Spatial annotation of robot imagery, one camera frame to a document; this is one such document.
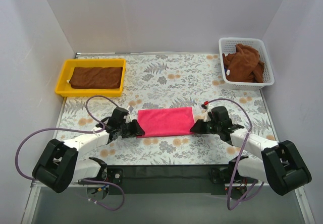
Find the crumpled brown towel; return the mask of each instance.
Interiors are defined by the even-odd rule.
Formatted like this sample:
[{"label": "crumpled brown towel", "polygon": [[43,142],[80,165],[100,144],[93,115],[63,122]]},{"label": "crumpled brown towel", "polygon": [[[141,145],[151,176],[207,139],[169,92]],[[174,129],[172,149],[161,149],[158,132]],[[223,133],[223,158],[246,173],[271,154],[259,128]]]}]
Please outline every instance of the crumpled brown towel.
[{"label": "crumpled brown towel", "polygon": [[74,69],[70,84],[74,89],[116,89],[121,84],[122,67]]},{"label": "crumpled brown towel", "polygon": [[259,52],[253,47],[237,44],[236,53],[222,54],[224,65],[230,74],[227,80],[233,82],[263,83],[264,63],[259,61]]}]

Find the gray floor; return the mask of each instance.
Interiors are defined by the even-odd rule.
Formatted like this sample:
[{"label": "gray floor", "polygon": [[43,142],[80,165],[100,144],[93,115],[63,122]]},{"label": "gray floor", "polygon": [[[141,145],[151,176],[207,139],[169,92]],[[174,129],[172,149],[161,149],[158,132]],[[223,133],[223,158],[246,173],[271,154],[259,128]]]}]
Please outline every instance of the gray floor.
[{"label": "gray floor", "polygon": [[[128,194],[122,209],[111,212],[78,197],[86,188],[68,188],[57,194],[43,187],[33,222],[36,223],[304,223],[296,195],[285,196],[264,187],[250,201],[228,211],[225,196],[205,194]],[[108,196],[111,206],[121,196]]]}]

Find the yellow tray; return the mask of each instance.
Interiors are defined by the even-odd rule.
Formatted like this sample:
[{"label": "yellow tray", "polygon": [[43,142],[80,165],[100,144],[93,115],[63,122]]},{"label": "yellow tray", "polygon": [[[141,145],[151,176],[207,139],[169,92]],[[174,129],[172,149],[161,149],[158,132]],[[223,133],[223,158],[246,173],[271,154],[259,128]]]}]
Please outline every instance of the yellow tray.
[{"label": "yellow tray", "polygon": [[[73,89],[67,80],[71,79],[75,67],[122,67],[121,84],[118,89]],[[123,81],[125,79],[126,60],[125,59],[68,59],[65,61],[55,93],[61,96],[93,96],[101,94],[105,96],[117,97],[122,95]]]}]

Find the white wall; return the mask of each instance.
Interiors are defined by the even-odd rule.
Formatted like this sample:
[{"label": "white wall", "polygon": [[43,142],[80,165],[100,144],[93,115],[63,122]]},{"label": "white wall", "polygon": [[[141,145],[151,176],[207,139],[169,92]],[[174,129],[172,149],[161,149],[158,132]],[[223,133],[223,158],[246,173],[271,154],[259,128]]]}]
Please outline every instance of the white wall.
[{"label": "white wall", "polygon": [[283,0],[48,0],[77,52],[219,51],[262,38]]},{"label": "white wall", "polygon": [[[54,126],[62,99],[54,87],[74,52],[46,0],[0,0],[0,222],[20,223],[30,181],[15,170],[19,143],[35,130]],[[52,133],[27,142],[20,165],[31,174]]]},{"label": "white wall", "polygon": [[305,191],[323,223],[323,0],[284,0],[263,40],[275,84],[264,90],[280,140],[298,147],[312,173]]}]

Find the metal frame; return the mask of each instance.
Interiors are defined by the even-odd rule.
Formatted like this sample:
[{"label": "metal frame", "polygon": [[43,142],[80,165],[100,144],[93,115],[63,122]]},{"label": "metal frame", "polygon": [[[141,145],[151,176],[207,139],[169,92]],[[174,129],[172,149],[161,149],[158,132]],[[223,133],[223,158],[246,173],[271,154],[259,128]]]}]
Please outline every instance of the metal frame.
[{"label": "metal frame", "polygon": [[[128,55],[133,55],[133,54],[150,55],[150,54],[183,54],[183,53],[185,53],[185,54],[200,54],[200,53],[196,53],[196,52],[149,52],[149,53],[144,53],[144,52],[143,53],[79,53],[79,52],[77,52],[75,54],[75,59],[78,59],[79,56],[81,56],[81,55],[82,56],[83,55],[90,55],[90,56],[94,57],[94,56],[100,56],[100,55],[125,55],[125,54],[128,54]],[[263,91],[260,90],[260,93],[261,93],[261,97],[263,99],[263,103],[264,103],[266,112],[268,114],[270,124],[272,126],[274,136],[275,136],[276,140],[278,140],[278,136],[277,136],[277,133],[276,133],[276,130],[275,130],[268,106],[267,106],[267,102],[266,102],[265,97],[263,95]],[[60,120],[62,118],[63,110],[64,110],[64,107],[66,104],[66,99],[67,98],[64,97],[61,111],[60,111],[59,118],[58,118],[58,122],[57,122],[57,127],[59,126]],[[55,138],[56,135],[57,135],[57,131],[54,132],[53,137]],[[39,198],[39,193],[40,193],[40,190],[42,187],[45,187],[45,185],[39,181],[35,181],[32,183],[31,191],[30,191],[30,194],[29,194],[29,197],[27,200],[27,204],[26,204],[26,208],[25,208],[25,211],[24,211],[24,214],[22,217],[22,221],[21,221],[22,224],[32,222],[33,217],[34,217],[34,213],[36,210],[36,206],[37,206],[37,201]],[[84,185],[71,184],[70,187],[84,187]],[[298,203],[299,203],[305,223],[306,224],[315,224],[313,214],[311,212],[310,206],[308,204],[308,200],[306,198],[304,187],[300,187],[300,188],[296,189],[295,194],[296,194],[296,197],[297,197],[297,200],[298,200]]]}]

